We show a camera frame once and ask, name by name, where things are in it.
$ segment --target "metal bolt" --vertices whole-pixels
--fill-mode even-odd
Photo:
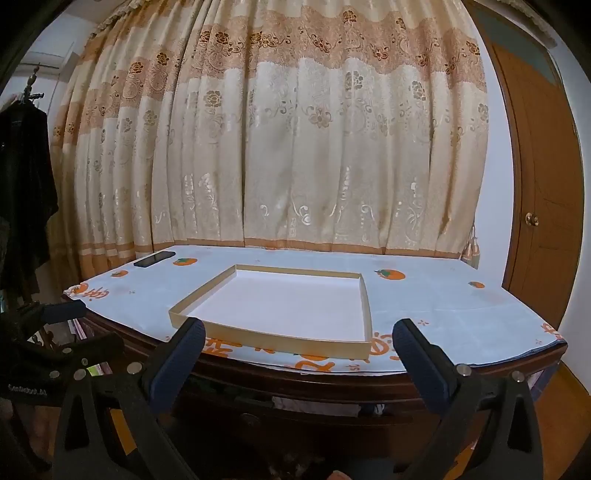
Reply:
[[[79,368],[74,372],[74,380],[82,380],[86,376],[86,370]]]
[[[142,368],[144,366],[140,363],[140,362],[131,362],[128,366],[127,366],[127,373],[131,374],[131,375],[135,375],[138,374],[142,371]]]
[[[456,371],[463,377],[469,377],[472,374],[472,369],[466,364],[456,365]]]
[[[511,377],[513,378],[513,380],[515,380],[517,383],[522,383],[525,381],[525,375],[523,373],[521,373],[519,370],[515,370],[514,372],[511,373]]]

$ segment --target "beige curtain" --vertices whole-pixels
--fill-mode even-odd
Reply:
[[[105,27],[53,137],[64,284],[173,244],[459,256],[488,135],[461,2],[152,0]]]

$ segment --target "hanging clothes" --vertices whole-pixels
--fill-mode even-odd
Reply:
[[[15,102],[0,113],[0,217],[10,227],[0,288],[38,291],[35,269],[49,260],[45,226],[56,212],[47,115]]]

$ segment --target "lace trim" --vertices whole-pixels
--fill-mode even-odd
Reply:
[[[542,40],[548,48],[553,48],[556,46],[556,40],[552,36],[551,31],[548,29],[546,22],[542,19],[538,12],[536,12],[525,2],[522,2],[521,0],[495,0],[495,2],[508,5],[514,10],[517,10],[519,13],[525,15],[528,20],[532,22],[533,26],[539,30],[539,35],[542,37],[540,40]]]
[[[125,5],[120,5],[115,9],[113,13],[111,13],[103,22],[98,24],[94,30],[90,34],[90,38],[95,38],[100,32],[105,30],[109,25],[116,22],[121,17],[127,15],[129,12],[136,10],[140,7],[143,7],[144,4],[149,2],[150,0],[129,0]]]

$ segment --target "tablecloth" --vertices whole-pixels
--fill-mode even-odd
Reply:
[[[175,256],[147,268],[133,262],[65,291],[89,310],[158,340],[175,329],[168,310],[235,264],[361,273],[374,336],[366,361],[266,351],[207,339],[203,352],[270,368],[333,374],[404,372],[392,326],[410,318],[455,364],[505,362],[564,342],[539,315],[459,260],[339,252],[179,245]],[[293,298],[294,304],[306,301]]]

